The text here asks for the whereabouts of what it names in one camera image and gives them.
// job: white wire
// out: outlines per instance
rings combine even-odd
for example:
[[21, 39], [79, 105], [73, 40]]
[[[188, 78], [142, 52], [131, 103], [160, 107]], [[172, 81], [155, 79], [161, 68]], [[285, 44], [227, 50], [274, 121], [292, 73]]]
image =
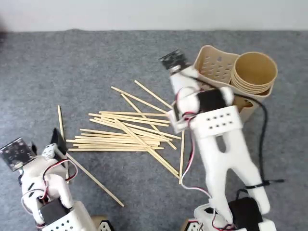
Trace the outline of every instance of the white wire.
[[24, 203], [24, 196], [26, 196], [28, 193], [32, 193], [32, 192], [36, 192], [36, 191], [44, 191], [44, 190], [42, 190], [42, 189], [32, 189], [32, 190], [29, 190], [29, 191], [27, 191], [25, 194], [23, 194], [23, 196], [21, 197], [21, 199], [20, 199], [20, 203], [21, 203], [21, 205], [23, 206], [23, 208], [24, 208], [24, 210], [28, 213], [28, 214], [30, 214], [30, 215], [32, 215], [32, 212], [29, 210], [29, 208], [27, 208], [26, 207], [26, 205], [25, 205], [25, 203]]
[[[192, 120], [192, 119], [193, 119], [193, 118], [190, 118], [190, 119], [188, 120], [188, 127], [189, 127], [189, 128], [190, 128], [189, 123], [190, 123], [190, 120]], [[193, 136], [192, 131], [190, 131], [190, 132], [191, 132], [191, 140], [192, 140], [192, 156], [191, 156], [191, 159], [189, 160], [189, 163], [188, 163], [188, 165], [187, 165], [187, 168], [186, 168], [185, 172], [183, 173], [183, 175], [182, 175], [182, 177], [181, 177], [181, 179], [180, 179], [180, 184], [181, 184], [181, 186], [182, 186], [184, 189], [201, 191], [201, 192], [203, 192], [204, 194], [206, 194], [206, 195], [209, 197], [209, 199], [212, 199], [211, 195], [210, 195], [207, 191], [205, 191], [204, 189], [199, 188], [199, 187], [187, 187], [186, 185], [183, 184], [183, 179], [184, 179], [186, 173], [189, 171], [189, 169], [190, 169], [190, 167], [191, 167], [191, 165], [192, 165], [193, 158], [194, 158], [194, 152], [195, 152], [195, 140], [194, 140], [194, 136]]]

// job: paper cup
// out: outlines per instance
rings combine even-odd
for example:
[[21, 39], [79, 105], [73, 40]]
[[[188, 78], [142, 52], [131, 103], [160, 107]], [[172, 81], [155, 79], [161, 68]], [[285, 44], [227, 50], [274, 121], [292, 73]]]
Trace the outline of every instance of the paper cup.
[[269, 88], [277, 77], [277, 65], [267, 55], [248, 52], [240, 55], [234, 63], [234, 78], [246, 88]]
[[265, 91], [267, 91], [271, 85], [261, 87], [261, 88], [253, 88], [253, 87], [248, 87], [243, 85], [237, 78], [234, 77], [234, 75], [231, 75], [231, 84], [234, 85], [235, 87], [251, 94], [260, 94]]

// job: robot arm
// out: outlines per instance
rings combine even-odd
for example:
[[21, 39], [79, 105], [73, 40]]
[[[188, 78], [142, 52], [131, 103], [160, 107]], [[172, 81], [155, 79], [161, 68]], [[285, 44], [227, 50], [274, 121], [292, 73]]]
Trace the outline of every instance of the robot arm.
[[[222, 221], [232, 224], [241, 218], [238, 210], [253, 210], [256, 213], [266, 214], [270, 204], [260, 173], [252, 162], [242, 132], [242, 122], [236, 106], [232, 106], [233, 92], [228, 87], [200, 91], [197, 81], [198, 72], [189, 65], [180, 51], [174, 51], [160, 60], [165, 68], [170, 71], [171, 84], [176, 95], [173, 110], [168, 112], [169, 120], [175, 130], [180, 132], [188, 127], [184, 115], [194, 114], [190, 128], [198, 143], [200, 155], [206, 171], [206, 185], [211, 195], [209, 207], [218, 212]], [[221, 152], [216, 137], [221, 136], [226, 145], [226, 151]], [[225, 196], [225, 182], [228, 169], [232, 169], [246, 186], [253, 186], [248, 193], [253, 201], [234, 201], [228, 203]], [[210, 218], [204, 210], [197, 209], [195, 215], [199, 216], [204, 224]], [[262, 220], [251, 220], [259, 226]], [[205, 225], [209, 230], [216, 230], [212, 225]], [[274, 231], [263, 225], [263, 230]]]
[[[63, 162], [65, 143], [55, 129], [51, 144], [36, 155], [22, 138], [0, 148], [0, 155], [12, 171], [19, 170], [24, 209], [33, 216], [42, 231], [97, 231], [84, 205], [73, 201], [66, 183]], [[98, 230], [112, 230], [102, 221]]]

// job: wooden stick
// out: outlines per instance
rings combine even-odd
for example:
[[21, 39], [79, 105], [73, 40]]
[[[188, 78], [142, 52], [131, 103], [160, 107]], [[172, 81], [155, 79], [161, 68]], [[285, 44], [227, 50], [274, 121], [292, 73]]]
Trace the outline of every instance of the wooden stick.
[[167, 102], [165, 102], [164, 100], [162, 100], [161, 98], [159, 98], [157, 95], [155, 95], [153, 92], [151, 92], [149, 89], [147, 89], [144, 85], [142, 85], [140, 82], [135, 80], [135, 83], [137, 85], [139, 85], [142, 89], [144, 89], [147, 93], [149, 93], [150, 95], [152, 95], [154, 98], [158, 99], [160, 102], [162, 102], [164, 105], [166, 105], [168, 108], [173, 109], [173, 107], [168, 104]]
[[[94, 122], [94, 123], [102, 124], [102, 125], [105, 125], [105, 126], [109, 126], [109, 127], [112, 127], [112, 128], [121, 129], [115, 123], [111, 123], [110, 121], [99, 121], [97, 119], [90, 119], [90, 121]], [[149, 132], [146, 132], [146, 131], [142, 131], [142, 130], [139, 130], [139, 129], [135, 129], [135, 128], [133, 128], [132, 131], [135, 132], [136, 134], [144, 135], [144, 136], [148, 136], [148, 137], [152, 137], [152, 138], [155, 138], [155, 137], [158, 136], [159, 139], [164, 140], [164, 141], [171, 141], [172, 140], [168, 137], [162, 137], [162, 136], [152, 134], [152, 133], [149, 133]]]
[[[93, 132], [93, 133], [97, 133], [97, 134], [110, 134], [110, 135], [119, 135], [119, 136], [129, 136], [128, 134], [126, 134], [126, 133], [117, 133], [117, 132], [109, 132], [109, 131], [99, 131], [99, 130], [91, 130], [91, 129], [84, 129], [84, 128], [81, 128], [80, 129], [80, 131], [87, 131], [87, 132]], [[151, 133], [149, 133], [149, 132], [144, 132], [145, 133], [145, 135], [142, 135], [142, 136], [144, 136], [144, 137], [150, 137], [149, 136], [149, 134], [151, 134]], [[162, 138], [162, 136], [160, 136], [160, 135], [154, 135], [153, 134], [153, 136], [152, 136], [152, 138], [153, 139], [155, 139], [155, 140], [164, 140], [164, 141], [167, 141], [167, 140], [172, 140], [172, 139], [170, 139], [170, 138]]]
[[[105, 142], [88, 141], [88, 140], [66, 140], [66, 142], [68, 142], [68, 143], [91, 143], [91, 144], [105, 145]], [[121, 146], [131, 146], [131, 145], [129, 143], [121, 143]]]
[[145, 120], [145, 121], [152, 121], [152, 122], [158, 122], [158, 123], [166, 123], [170, 124], [169, 120], [164, 120], [164, 119], [150, 119], [147, 117], [137, 117], [137, 116], [128, 116], [128, 115], [117, 115], [117, 114], [107, 114], [107, 113], [102, 113], [101, 116], [95, 116], [95, 117], [107, 117], [107, 118], [129, 118], [129, 119], [138, 119], [138, 120]]
[[184, 140], [185, 140], [185, 131], [182, 131], [181, 155], [180, 155], [180, 179], [182, 178], [182, 174], [183, 174]]
[[145, 149], [69, 148], [71, 152], [147, 152]]
[[[128, 138], [128, 136], [114, 136], [114, 135], [102, 135], [102, 134], [91, 134], [91, 133], [82, 133], [81, 135], [90, 136], [90, 137], [105, 137], [105, 138], [123, 138], [123, 139]], [[139, 136], [139, 137], [143, 139], [144, 141], [161, 141], [161, 140], [146, 137], [146, 136]]]
[[140, 146], [140, 144], [134, 144], [134, 143], [106, 143], [106, 142], [100, 142], [100, 144], [93, 144], [93, 143], [73, 143], [73, 146], [75, 147], [82, 147], [82, 146], [117, 146], [117, 147], [144, 147], [143, 145]]
[[[133, 133], [128, 127], [126, 127], [122, 122], [115, 118], [115, 122], [121, 127], [128, 135], [131, 135], [140, 145], [144, 145], [144, 141], [141, 140], [135, 133]], [[157, 161], [159, 161], [165, 168], [167, 168], [174, 176], [179, 178], [178, 171], [172, 167], [164, 158], [162, 158], [157, 152], [155, 152], [151, 147], [145, 148]]]
[[162, 113], [167, 114], [167, 112], [164, 111], [163, 109], [160, 109], [159, 107], [156, 107], [156, 106], [154, 106], [154, 105], [152, 105], [152, 104], [150, 104], [150, 103], [148, 103], [148, 102], [146, 102], [146, 101], [144, 101], [144, 100], [142, 100], [142, 99], [139, 99], [139, 98], [137, 98], [136, 96], [133, 96], [133, 95], [131, 95], [131, 94], [129, 94], [129, 93], [123, 91], [123, 90], [120, 90], [120, 89], [118, 89], [118, 88], [115, 88], [115, 87], [113, 87], [113, 86], [112, 86], [111, 88], [112, 88], [113, 90], [116, 90], [116, 91], [118, 91], [118, 92], [120, 92], [120, 93], [122, 93], [122, 94], [124, 94], [124, 95], [127, 95], [127, 96], [129, 96], [129, 97], [131, 97], [131, 98], [133, 98], [133, 99], [135, 99], [135, 100], [137, 100], [137, 101], [139, 101], [139, 102], [141, 102], [141, 103], [143, 103], [143, 104], [145, 104], [145, 105], [147, 105], [147, 106], [149, 106], [149, 107], [151, 107], [151, 108], [154, 108], [154, 109], [157, 110], [157, 111], [160, 111], [160, 112], [162, 112]]
[[101, 117], [101, 114], [89, 113], [90, 116]]
[[[122, 95], [122, 97], [126, 100], [126, 102], [128, 102], [128, 103], [130, 104], [130, 106], [132, 106], [132, 107], [136, 110], [136, 112], [141, 112], [141, 111], [139, 110], [139, 108], [138, 108], [135, 104], [133, 104], [133, 102], [130, 101], [124, 94], [121, 94], [121, 95]], [[155, 131], [159, 131], [158, 128], [157, 128], [156, 126], [151, 125], [151, 127], [152, 127]], [[177, 149], [176, 146], [175, 146], [173, 143], [171, 143], [170, 141], [167, 141], [167, 143], [168, 143], [174, 150]]]
[[99, 131], [99, 130], [92, 130], [92, 129], [79, 129], [80, 131], [87, 131], [92, 133], [98, 133], [98, 134], [106, 134], [106, 135], [116, 135], [116, 136], [129, 136], [126, 133], [118, 133], [118, 132], [109, 132], [109, 131]]
[[[104, 138], [104, 137], [86, 137], [86, 136], [75, 136], [76, 140], [87, 140], [87, 141], [102, 141], [110, 143], [131, 143], [134, 142], [133, 139], [122, 139], [122, 138]], [[144, 141], [146, 144], [160, 145], [159, 141]]]
[[102, 114], [102, 115], [103, 115], [102, 118], [117, 118], [118, 120], [131, 121], [131, 122], [136, 122], [136, 123], [141, 123], [141, 124], [153, 124], [157, 126], [169, 127], [168, 124], [162, 124], [162, 123], [157, 123], [157, 122], [152, 122], [152, 121], [116, 117], [116, 116], [113, 116], [112, 114], [110, 115]]
[[84, 171], [85, 174], [88, 175], [95, 183], [98, 184], [109, 196], [111, 196], [116, 202], [118, 202], [122, 207], [124, 207], [124, 204], [112, 193], [110, 192], [102, 183], [100, 183], [89, 171], [87, 171], [80, 163], [78, 163], [77, 160], [75, 160], [70, 154], [66, 153], [67, 157], [70, 158], [71, 161], [74, 162], [75, 165], [77, 165], [82, 171]]
[[[91, 148], [100, 148], [100, 149], [142, 149], [145, 150], [144, 147], [134, 147], [134, 146], [79, 146], [79, 149], [91, 149]], [[152, 147], [154, 150], [163, 150], [164, 147]]]
[[[100, 140], [100, 139], [75, 139], [75, 141], [94, 141], [94, 142], [108, 142], [108, 143], [134, 143], [136, 144], [136, 141], [133, 139], [130, 140]], [[153, 142], [153, 141], [144, 141], [147, 145], [160, 145], [159, 142]]]
[[147, 152], [144, 148], [109, 148], [109, 147], [83, 147], [83, 148], [69, 148], [71, 152]]
[[[109, 121], [109, 122], [113, 121], [112, 119], [108, 119], [108, 118], [104, 118], [104, 119], [95, 118], [94, 120], [98, 120], [98, 121], [101, 121], [101, 122], [104, 122], [104, 120]], [[153, 130], [153, 129], [144, 128], [144, 127], [140, 127], [140, 126], [137, 126], [137, 125], [134, 125], [134, 124], [124, 123], [124, 122], [123, 122], [123, 124], [125, 124], [126, 126], [131, 127], [131, 128], [138, 128], [138, 129], [141, 129], [141, 130], [145, 130], [145, 131], [149, 131], [149, 132], [153, 132], [153, 133], [169, 136], [169, 137], [172, 137], [172, 138], [175, 138], [175, 139], [178, 139], [178, 140], [181, 139], [181, 137], [178, 137], [178, 136], [175, 136], [175, 135], [171, 135], [169, 133], [165, 133], [165, 132], [161, 132], [161, 131], [156, 131], [156, 130]]]
[[[64, 140], [64, 130], [63, 130], [62, 113], [61, 113], [60, 105], [58, 105], [58, 117], [59, 117], [59, 124], [60, 124], [60, 133], [61, 133], [62, 139]], [[67, 161], [64, 162], [64, 167], [66, 169], [65, 176], [66, 176], [66, 178], [69, 178], [68, 162]]]
[[116, 115], [137, 115], [137, 116], [161, 116], [161, 117], [168, 117], [166, 114], [159, 114], [159, 113], [138, 113], [138, 112], [108, 112], [108, 111], [100, 111], [101, 114], [116, 114]]

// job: black electronic component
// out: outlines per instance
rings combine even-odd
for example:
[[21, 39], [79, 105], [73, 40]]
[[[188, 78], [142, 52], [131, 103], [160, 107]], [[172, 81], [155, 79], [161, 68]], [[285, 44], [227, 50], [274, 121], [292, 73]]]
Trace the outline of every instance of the black electronic component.
[[61, 199], [54, 199], [48, 204], [43, 205], [43, 207], [39, 210], [42, 214], [43, 220], [46, 225], [50, 225], [57, 221], [58, 219], [67, 215], [70, 210], [65, 208], [62, 203]]
[[36, 156], [21, 137], [1, 148], [0, 155], [12, 171], [23, 167]]
[[219, 89], [202, 91], [197, 94], [200, 102], [200, 112], [214, 111], [226, 107], [226, 101]]
[[259, 223], [263, 221], [256, 201], [251, 197], [244, 197], [229, 202], [233, 215], [233, 223], [237, 229], [246, 228], [247, 231], [260, 231]]
[[[50, 144], [53, 144], [53, 143], [57, 144], [59, 151], [63, 155], [66, 155], [66, 143], [63, 140], [62, 135], [60, 134], [60, 132], [56, 128], [53, 129], [52, 138], [51, 138], [51, 141], [50, 141]], [[58, 155], [55, 152], [55, 159], [60, 161], [63, 158], [62, 158], [62, 156]]]
[[173, 51], [164, 57], [161, 57], [159, 61], [167, 70], [170, 70], [175, 66], [179, 66], [177, 71], [181, 71], [190, 66], [190, 63], [187, 61], [185, 55], [180, 50]]
[[115, 229], [114, 229], [114, 227], [111, 225], [110, 221], [108, 221], [108, 220], [102, 220], [102, 221], [101, 221], [101, 224], [102, 224], [103, 222], [106, 222], [106, 223], [108, 224], [109, 229], [110, 229], [111, 231], [115, 231]]

